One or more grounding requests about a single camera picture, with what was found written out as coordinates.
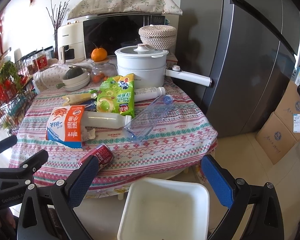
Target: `white bottle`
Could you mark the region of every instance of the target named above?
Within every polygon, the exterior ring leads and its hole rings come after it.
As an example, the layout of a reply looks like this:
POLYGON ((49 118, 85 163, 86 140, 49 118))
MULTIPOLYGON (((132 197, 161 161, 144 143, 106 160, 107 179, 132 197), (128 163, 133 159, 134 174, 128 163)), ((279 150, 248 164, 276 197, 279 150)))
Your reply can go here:
POLYGON ((116 113, 102 113, 84 111, 81 125, 101 128, 119 129, 131 121, 131 115, 123 116, 116 113))
POLYGON ((134 91, 134 101, 139 102, 143 100, 154 99, 165 94, 166 90, 163 87, 140 88, 134 91))

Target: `blue logo on box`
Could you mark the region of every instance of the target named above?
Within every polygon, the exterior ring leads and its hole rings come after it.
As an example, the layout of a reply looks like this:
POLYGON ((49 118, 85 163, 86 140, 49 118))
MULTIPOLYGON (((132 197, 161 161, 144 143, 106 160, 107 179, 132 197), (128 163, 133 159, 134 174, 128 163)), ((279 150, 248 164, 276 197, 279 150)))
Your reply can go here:
POLYGON ((298 112, 300 112, 300 101, 297 101, 294 107, 298 112))
POLYGON ((274 139, 276 141, 280 141, 281 137, 282 137, 282 134, 279 131, 274 133, 274 139))

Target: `green snack bag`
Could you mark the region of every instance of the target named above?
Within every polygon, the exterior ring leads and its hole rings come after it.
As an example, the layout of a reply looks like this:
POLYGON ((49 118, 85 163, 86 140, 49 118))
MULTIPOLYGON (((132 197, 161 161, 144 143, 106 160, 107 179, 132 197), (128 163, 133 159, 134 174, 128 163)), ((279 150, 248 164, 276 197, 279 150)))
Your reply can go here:
POLYGON ((108 78, 100 86, 97 111, 134 118, 134 74, 108 78))

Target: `table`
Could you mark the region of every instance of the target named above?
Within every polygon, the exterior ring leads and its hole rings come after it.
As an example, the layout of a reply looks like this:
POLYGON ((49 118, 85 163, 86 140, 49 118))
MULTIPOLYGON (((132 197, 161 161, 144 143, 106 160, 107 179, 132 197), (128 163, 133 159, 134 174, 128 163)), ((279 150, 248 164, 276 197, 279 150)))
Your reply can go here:
MULTIPOLYGON (((174 98, 174 107, 141 144, 130 143, 120 129, 106 128, 96 128, 96 138, 85 142, 82 152, 69 151, 47 141, 46 123, 53 108, 62 105, 61 97, 85 93, 91 88, 96 88, 96 85, 90 83, 75 92, 50 88, 40 93, 19 128, 18 143, 12 149, 9 166, 18 167, 37 151, 45 149, 49 152, 49 159, 34 174, 34 182, 38 186, 49 186, 58 179, 66 179, 78 168, 78 160, 103 142, 113 151, 114 160, 98 173, 86 195, 103 197, 126 192, 132 182, 149 174, 175 171, 196 164, 217 146, 217 132, 196 104, 168 77, 164 88, 174 98)), ((151 102, 136 103, 136 114, 151 102)))

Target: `green pumpkin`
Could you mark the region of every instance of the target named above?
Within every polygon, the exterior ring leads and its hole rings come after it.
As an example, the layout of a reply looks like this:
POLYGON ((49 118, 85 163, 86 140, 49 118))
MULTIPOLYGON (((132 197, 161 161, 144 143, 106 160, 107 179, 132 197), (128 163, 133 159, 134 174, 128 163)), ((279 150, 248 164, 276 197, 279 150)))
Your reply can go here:
POLYGON ((75 77, 78 77, 80 75, 83 74, 83 70, 82 68, 80 67, 74 67, 74 68, 71 68, 67 71, 66 73, 66 79, 71 79, 71 78, 75 78, 75 77))

